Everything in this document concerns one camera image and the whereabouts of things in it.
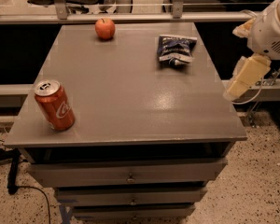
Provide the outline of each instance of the black snack bag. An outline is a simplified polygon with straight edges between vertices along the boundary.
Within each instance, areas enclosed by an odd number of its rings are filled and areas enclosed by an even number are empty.
[[[160,35],[157,54],[162,64],[186,65],[193,61],[191,49],[196,45],[196,37],[182,35]]]

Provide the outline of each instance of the red soda can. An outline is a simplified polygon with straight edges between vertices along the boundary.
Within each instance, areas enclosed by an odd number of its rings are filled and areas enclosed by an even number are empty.
[[[57,80],[39,82],[35,88],[35,100],[53,130],[63,131],[74,124],[73,110],[64,87]]]

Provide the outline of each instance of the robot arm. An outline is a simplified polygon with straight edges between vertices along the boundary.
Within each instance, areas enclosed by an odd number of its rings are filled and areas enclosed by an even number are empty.
[[[242,57],[224,92],[228,100],[236,100],[269,71],[271,60],[280,60],[280,0],[275,0],[255,19],[237,27],[233,33],[247,38],[247,46],[255,53]]]

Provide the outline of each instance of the red apple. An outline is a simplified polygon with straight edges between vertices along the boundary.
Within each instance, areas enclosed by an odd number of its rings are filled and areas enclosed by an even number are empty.
[[[95,23],[95,32],[103,40],[111,39],[115,33],[115,24],[109,19],[99,19]]]

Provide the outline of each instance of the floor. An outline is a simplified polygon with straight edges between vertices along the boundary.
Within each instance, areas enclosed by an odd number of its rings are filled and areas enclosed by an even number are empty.
[[[280,223],[280,129],[267,109],[256,114],[258,128],[245,123],[247,141],[237,142],[227,158],[229,164],[216,181],[207,184],[207,193],[196,203],[196,210],[185,219],[77,221],[71,224],[208,224],[208,223]],[[0,133],[5,139],[6,133]],[[17,185],[42,189],[28,174],[28,163],[19,167]],[[48,223],[44,195],[35,189],[7,193],[10,163],[0,163],[0,223]],[[61,223],[59,207],[52,189],[42,189],[48,196],[51,223]]]

